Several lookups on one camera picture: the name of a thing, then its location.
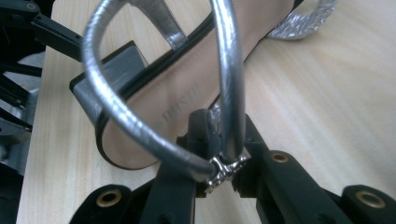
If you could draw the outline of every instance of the light wood surface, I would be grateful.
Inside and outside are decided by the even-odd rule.
[[[208,1],[168,0],[190,33]],[[52,18],[83,34],[98,1],[57,0]],[[316,5],[306,0],[306,12]],[[307,39],[264,39],[246,61],[247,113],[271,149],[291,153],[325,189],[364,184],[396,198],[396,2],[340,0]],[[135,40],[149,63],[169,47],[147,19],[125,7],[102,44],[106,56]],[[123,171],[104,161],[93,127],[68,89],[82,65],[47,49],[18,223],[67,223],[95,189],[136,189],[158,164]],[[259,223],[254,200],[226,184],[197,200],[196,223]]]

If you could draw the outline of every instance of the metallic strap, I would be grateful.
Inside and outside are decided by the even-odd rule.
[[[129,0],[104,0],[95,10],[87,26],[82,43],[82,56],[87,70],[87,79],[106,112],[138,144],[162,162],[166,162],[178,169],[181,173],[191,176],[198,182],[208,182],[213,176],[218,175],[219,170],[216,170],[215,165],[158,135],[121,100],[104,77],[105,72],[100,61],[98,47],[105,29],[111,19],[125,4],[129,2],[139,5],[140,1],[144,2],[145,0],[133,2]],[[227,149],[224,150],[222,156],[229,161],[237,162],[239,161],[237,157],[243,150],[243,131],[245,130],[244,84],[240,40],[237,36],[238,32],[232,1],[212,0],[212,6],[214,7],[218,29],[220,90],[221,98],[225,99],[222,100],[222,106],[223,108],[230,108],[223,109],[223,111],[232,111],[231,113],[224,113],[224,116],[222,114],[221,123],[223,130],[230,127],[227,124],[236,123],[236,126],[231,128],[230,132],[227,131],[224,136],[223,148],[227,147]]]
[[[148,17],[172,49],[177,49],[187,42],[186,35],[163,0],[131,0],[129,3]]]
[[[268,37],[281,40],[302,39],[314,33],[332,14],[336,0],[319,0],[317,7],[308,15],[291,12]]]

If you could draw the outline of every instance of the black machine part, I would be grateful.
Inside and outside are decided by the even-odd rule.
[[[191,113],[189,131],[177,143],[206,159],[219,150],[219,139],[202,109]],[[339,197],[322,189],[290,154],[270,151],[248,116],[245,148],[252,159],[233,187],[242,198],[257,198],[262,223],[396,223],[396,202],[387,194],[351,186]],[[205,197],[205,187],[162,164],[154,179],[133,191],[97,189],[71,223],[193,223],[197,197]]]
[[[82,37],[41,14],[40,7],[32,1],[2,0],[0,26],[34,30],[38,42],[81,62]]]
[[[0,223],[17,221],[23,176],[0,162]]]

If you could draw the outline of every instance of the brass insert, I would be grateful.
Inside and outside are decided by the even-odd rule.
[[[121,200],[121,192],[119,189],[107,190],[96,199],[96,204],[99,207],[110,207]]]
[[[373,208],[384,208],[387,204],[384,200],[375,194],[367,191],[367,190],[360,190],[356,192],[356,197],[364,204],[373,207]]]
[[[283,153],[275,152],[272,154],[271,158],[273,161],[276,162],[287,162],[289,160],[289,157]]]
[[[35,5],[33,5],[31,3],[27,4],[26,7],[31,9],[31,10],[35,9]]]

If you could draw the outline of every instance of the wooden table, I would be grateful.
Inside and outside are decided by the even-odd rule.
[[[169,0],[190,33],[208,1]],[[53,19],[83,34],[98,1],[57,0]],[[301,10],[316,5],[306,0]],[[364,184],[396,198],[396,2],[340,0],[307,39],[264,39],[246,60],[247,113],[271,149],[291,153],[325,189]],[[102,44],[106,56],[130,39],[149,63],[169,47],[135,8],[125,7]],[[80,63],[47,49],[19,223],[66,223],[95,189],[136,189],[158,164],[124,171],[102,159],[87,116],[68,89]],[[259,223],[254,200],[226,184],[197,200],[196,223]]]

